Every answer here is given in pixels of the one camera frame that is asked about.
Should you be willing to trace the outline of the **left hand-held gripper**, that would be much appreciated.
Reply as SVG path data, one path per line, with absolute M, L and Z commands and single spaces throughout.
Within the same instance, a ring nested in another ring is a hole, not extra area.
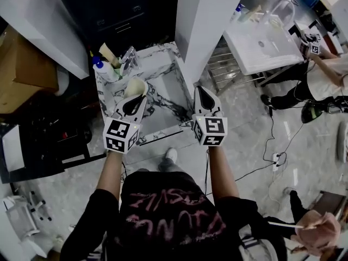
M 147 97 L 133 95 L 116 106 L 117 113 L 135 113 L 119 118 L 104 116 L 103 143 L 106 150 L 127 154 L 139 139 Z

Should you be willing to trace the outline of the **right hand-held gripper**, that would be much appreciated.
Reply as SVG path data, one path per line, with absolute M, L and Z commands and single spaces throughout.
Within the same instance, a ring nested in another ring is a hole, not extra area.
M 210 90 L 197 86 L 194 90 L 194 115 L 192 116 L 195 138 L 202 146 L 221 146 L 228 134 L 228 120 L 221 110 L 220 99 Z

